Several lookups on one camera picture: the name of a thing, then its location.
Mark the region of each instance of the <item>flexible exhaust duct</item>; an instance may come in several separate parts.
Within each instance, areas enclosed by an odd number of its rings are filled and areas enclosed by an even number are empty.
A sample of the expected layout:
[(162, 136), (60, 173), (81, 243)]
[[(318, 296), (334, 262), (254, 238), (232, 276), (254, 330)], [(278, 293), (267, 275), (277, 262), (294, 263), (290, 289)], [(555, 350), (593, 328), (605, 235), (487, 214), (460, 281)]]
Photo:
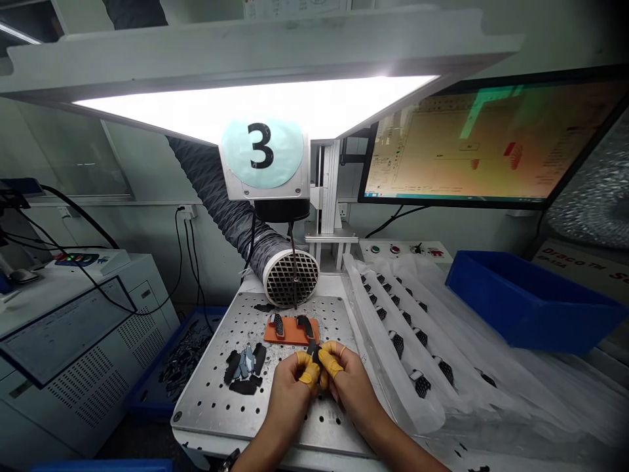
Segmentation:
[[(167, 26), (159, 0), (103, 0), (116, 30)], [(217, 147), (166, 137), (168, 144), (225, 239), (247, 260), (254, 208), (248, 201), (227, 197)], [(266, 223), (256, 220), (250, 267), (262, 281), (269, 300), (279, 307), (305, 302), (315, 291), (318, 264), (307, 252), (295, 251), (297, 282), (291, 244)]]
[(550, 207), (548, 223), (573, 241), (629, 250), (629, 110)]

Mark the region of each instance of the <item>window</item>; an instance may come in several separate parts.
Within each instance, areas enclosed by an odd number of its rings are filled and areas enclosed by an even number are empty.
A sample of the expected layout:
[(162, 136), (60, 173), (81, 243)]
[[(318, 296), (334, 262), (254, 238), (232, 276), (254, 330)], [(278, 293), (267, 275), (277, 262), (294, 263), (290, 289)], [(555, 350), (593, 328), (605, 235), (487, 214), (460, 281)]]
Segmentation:
[(34, 177), (71, 196), (130, 197), (100, 120), (0, 99), (0, 178)]

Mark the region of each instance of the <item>circular grille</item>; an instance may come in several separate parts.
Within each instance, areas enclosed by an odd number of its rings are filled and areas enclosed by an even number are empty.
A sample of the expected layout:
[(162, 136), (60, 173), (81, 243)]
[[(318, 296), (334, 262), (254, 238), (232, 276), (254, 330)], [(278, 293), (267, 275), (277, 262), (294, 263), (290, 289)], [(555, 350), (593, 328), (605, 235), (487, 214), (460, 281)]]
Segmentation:
[(272, 304), (280, 308), (295, 306), (295, 286), (297, 305), (302, 304), (316, 288), (319, 280), (319, 266), (315, 258), (304, 251), (295, 251), (297, 277), (294, 277), (293, 252), (283, 250), (273, 256), (264, 269), (264, 290)]

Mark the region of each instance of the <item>white lampshade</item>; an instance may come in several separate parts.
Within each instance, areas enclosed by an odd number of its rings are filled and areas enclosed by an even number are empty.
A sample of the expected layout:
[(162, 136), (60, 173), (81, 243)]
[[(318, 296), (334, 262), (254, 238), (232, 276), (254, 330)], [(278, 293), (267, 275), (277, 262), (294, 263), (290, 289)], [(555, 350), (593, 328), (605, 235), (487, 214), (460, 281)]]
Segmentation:
[(233, 119), (354, 130), (513, 54), (478, 10), (393, 9), (79, 35), (9, 49), (0, 95), (218, 144)]

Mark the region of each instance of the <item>human hand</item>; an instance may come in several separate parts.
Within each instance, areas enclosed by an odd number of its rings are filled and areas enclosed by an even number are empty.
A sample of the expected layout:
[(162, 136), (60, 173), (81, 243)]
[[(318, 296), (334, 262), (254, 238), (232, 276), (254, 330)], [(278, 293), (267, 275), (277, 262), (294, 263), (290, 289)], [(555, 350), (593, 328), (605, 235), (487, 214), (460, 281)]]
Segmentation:
[(261, 431), (268, 431), (286, 446), (295, 440), (303, 424), (310, 398), (316, 394), (319, 366), (304, 351), (277, 364), (271, 387), (267, 416)]
[(389, 417), (375, 396), (358, 354), (339, 342), (328, 341), (321, 346), (319, 360), (332, 379), (334, 399), (343, 403), (359, 432)]

